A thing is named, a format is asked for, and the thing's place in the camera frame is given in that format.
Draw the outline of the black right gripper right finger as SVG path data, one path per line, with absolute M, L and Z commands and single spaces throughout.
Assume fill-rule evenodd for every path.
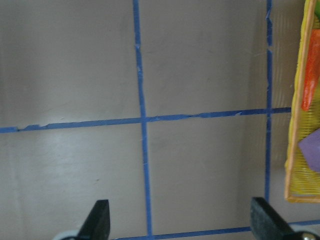
M 257 240 L 318 240 L 320 235 L 303 228 L 292 228 L 263 198 L 250 202 L 250 228 Z

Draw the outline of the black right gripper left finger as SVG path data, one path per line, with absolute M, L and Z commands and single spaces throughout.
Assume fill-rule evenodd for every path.
M 111 231 L 110 206 L 107 199 L 97 200 L 80 228 L 80 240 L 108 240 Z

